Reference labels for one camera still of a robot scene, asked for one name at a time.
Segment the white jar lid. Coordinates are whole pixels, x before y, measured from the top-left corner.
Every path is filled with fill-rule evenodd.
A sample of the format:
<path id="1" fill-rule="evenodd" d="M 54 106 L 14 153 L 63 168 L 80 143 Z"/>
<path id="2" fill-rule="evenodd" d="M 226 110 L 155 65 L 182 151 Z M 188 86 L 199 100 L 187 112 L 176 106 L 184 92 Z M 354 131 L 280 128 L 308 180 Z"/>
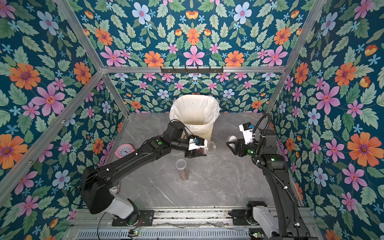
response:
<path id="1" fill-rule="evenodd" d="M 230 137 L 228 137 L 228 143 L 230 144 L 230 145 L 234 145 L 236 142 L 237 142 L 237 137 L 236 136 L 230 136 Z"/>

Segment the clear jar with flower tea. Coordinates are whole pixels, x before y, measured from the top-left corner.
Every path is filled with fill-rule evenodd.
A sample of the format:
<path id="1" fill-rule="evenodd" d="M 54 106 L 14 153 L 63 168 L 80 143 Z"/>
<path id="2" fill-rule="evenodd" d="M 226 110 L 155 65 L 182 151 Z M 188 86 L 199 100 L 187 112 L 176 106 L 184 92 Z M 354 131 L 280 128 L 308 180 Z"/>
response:
<path id="1" fill-rule="evenodd" d="M 197 149 L 199 154 L 209 156 L 215 154 L 217 151 L 217 146 L 213 141 L 208 141 L 207 145 L 204 148 Z"/>

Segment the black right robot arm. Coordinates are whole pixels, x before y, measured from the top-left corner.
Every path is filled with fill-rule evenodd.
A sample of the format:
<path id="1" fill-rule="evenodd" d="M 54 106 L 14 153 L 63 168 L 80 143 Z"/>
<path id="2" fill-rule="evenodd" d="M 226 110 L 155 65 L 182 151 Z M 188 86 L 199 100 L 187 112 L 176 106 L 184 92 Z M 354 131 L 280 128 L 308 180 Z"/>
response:
<path id="1" fill-rule="evenodd" d="M 299 211 L 285 157 L 279 152 L 277 134 L 270 129 L 272 115 L 264 114 L 256 124 L 240 124 L 243 138 L 228 138 L 226 145 L 238 157 L 249 156 L 253 164 L 262 170 L 272 192 L 276 214 L 267 204 L 250 201 L 243 212 L 231 211 L 233 218 L 247 220 L 257 225 L 259 231 L 250 234 L 253 240 L 316 240 Z"/>

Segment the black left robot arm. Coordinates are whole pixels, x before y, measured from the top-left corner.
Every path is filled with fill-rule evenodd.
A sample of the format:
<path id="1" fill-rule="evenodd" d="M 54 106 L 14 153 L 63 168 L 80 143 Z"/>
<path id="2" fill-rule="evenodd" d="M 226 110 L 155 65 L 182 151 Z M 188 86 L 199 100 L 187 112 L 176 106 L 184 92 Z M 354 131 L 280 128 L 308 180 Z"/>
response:
<path id="1" fill-rule="evenodd" d="M 131 200 L 124 200 L 110 191 L 121 179 L 173 150 L 184 152 L 186 158 L 205 156 L 208 140 L 188 134 L 186 126 L 170 121 L 163 134 L 146 140 L 138 149 L 119 160 L 98 168 L 87 167 L 82 174 L 80 195 L 92 215 L 109 213 L 120 219 L 129 219 L 138 213 Z"/>

